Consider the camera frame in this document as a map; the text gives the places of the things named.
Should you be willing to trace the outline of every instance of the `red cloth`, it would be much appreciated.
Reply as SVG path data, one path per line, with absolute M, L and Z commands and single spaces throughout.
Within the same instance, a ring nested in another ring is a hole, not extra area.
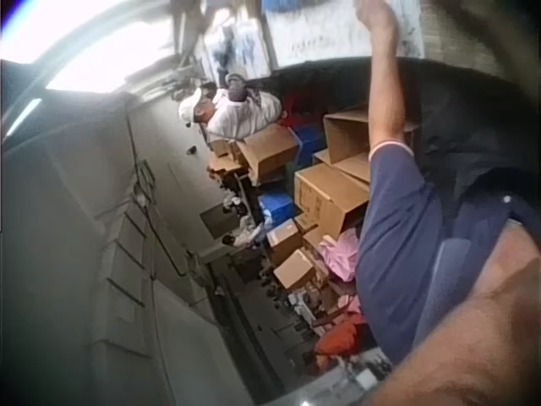
M 315 344 L 318 355 L 349 357 L 358 354 L 360 337 L 357 326 L 366 323 L 363 315 L 350 314 L 346 320 L 330 329 Z

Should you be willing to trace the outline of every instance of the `blue plastic crate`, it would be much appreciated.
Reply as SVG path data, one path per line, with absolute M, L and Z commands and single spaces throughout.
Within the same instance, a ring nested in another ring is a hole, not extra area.
M 259 196 L 260 204 L 270 213 L 272 226 L 278 227 L 290 218 L 295 217 L 295 204 L 285 192 L 269 192 Z
M 312 165 L 312 155 L 327 147 L 325 133 L 317 124 L 308 124 L 292 129 L 298 143 L 298 152 L 295 157 L 297 167 Z

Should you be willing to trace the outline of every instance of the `pink plastic bag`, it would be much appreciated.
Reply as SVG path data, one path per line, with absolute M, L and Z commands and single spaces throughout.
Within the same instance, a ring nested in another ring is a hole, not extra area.
M 320 253 L 325 264 L 342 281 L 351 282 L 355 278 L 355 265 L 358 253 L 358 238 L 355 228 L 340 234 L 338 241 L 327 237 L 320 242 Z

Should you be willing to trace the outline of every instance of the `blue shirt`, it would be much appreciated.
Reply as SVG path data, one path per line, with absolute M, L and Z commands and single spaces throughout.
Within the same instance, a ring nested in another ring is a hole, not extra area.
M 388 144 L 374 152 L 356 280 L 363 313 L 393 363 L 466 298 L 509 218 L 520 221 L 539 246 L 541 219 L 519 198 L 469 200 L 446 228 L 440 199 L 410 150 Z M 434 273 L 442 243 L 450 239 L 455 254 L 444 255 L 448 263 Z

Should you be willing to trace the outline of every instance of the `window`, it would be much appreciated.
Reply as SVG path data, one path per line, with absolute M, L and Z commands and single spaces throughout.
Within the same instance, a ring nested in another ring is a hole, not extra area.
M 126 76 L 173 53 L 171 18 L 135 22 L 86 48 L 47 89 L 107 93 L 124 85 Z
M 80 25 L 127 0 L 27 0 L 3 27 L 2 59 L 33 63 Z

